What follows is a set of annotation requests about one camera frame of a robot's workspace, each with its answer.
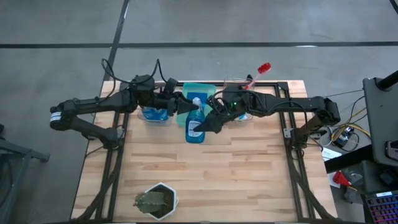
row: keyboard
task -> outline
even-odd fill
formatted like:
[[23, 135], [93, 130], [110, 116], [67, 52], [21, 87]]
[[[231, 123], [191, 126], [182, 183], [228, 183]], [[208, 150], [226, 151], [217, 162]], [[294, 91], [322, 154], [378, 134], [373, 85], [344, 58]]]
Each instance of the keyboard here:
[[363, 200], [373, 223], [398, 224], [398, 191], [363, 195]]

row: red brush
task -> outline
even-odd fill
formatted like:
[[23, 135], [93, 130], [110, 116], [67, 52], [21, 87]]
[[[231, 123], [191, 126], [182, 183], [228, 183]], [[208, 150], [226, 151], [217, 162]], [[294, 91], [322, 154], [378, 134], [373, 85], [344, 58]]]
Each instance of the red brush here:
[[257, 69], [257, 71], [258, 71], [259, 73], [256, 75], [256, 77], [253, 79], [253, 81], [252, 81], [250, 84], [248, 84], [247, 86], [244, 87], [244, 89], [245, 89], [245, 90], [250, 89], [250, 88], [253, 86], [253, 84], [255, 84], [256, 80], [258, 80], [260, 77], [262, 77], [263, 74], [265, 74], [266, 72], [268, 72], [270, 69], [271, 69], [271, 64], [268, 63], [268, 62], [265, 63], [265, 64], [263, 64], [263, 65], [261, 65], [261, 66]]

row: red object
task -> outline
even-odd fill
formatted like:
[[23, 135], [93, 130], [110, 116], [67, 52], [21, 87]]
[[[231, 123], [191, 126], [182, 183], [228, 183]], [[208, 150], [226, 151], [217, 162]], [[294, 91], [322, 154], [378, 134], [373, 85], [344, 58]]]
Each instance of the red object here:
[[344, 186], [350, 186], [351, 185], [351, 183], [345, 178], [345, 176], [340, 171], [337, 171], [335, 173], [335, 175], [333, 176], [333, 181], [336, 184], [341, 184], [341, 185], [344, 185]]
[[263, 74], [264, 72], [267, 72], [268, 70], [271, 69], [271, 64], [270, 63], [265, 63], [263, 65], [261, 65], [257, 71], [259, 72], [259, 74]]

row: green plant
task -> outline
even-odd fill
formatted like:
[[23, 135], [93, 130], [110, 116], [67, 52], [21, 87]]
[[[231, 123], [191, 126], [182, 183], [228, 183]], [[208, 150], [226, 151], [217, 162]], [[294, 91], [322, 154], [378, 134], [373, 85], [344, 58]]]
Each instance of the green plant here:
[[141, 193], [136, 196], [134, 206], [136, 206], [142, 213], [151, 213], [159, 211], [164, 202], [164, 194], [161, 192]]

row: potted plant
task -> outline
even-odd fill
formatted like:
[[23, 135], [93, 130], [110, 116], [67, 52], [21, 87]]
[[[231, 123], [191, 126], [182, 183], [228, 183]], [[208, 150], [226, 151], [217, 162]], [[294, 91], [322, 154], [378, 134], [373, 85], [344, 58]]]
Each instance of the potted plant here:
[[157, 221], [171, 215], [178, 204], [177, 193], [168, 185], [158, 183], [136, 196], [134, 206]]

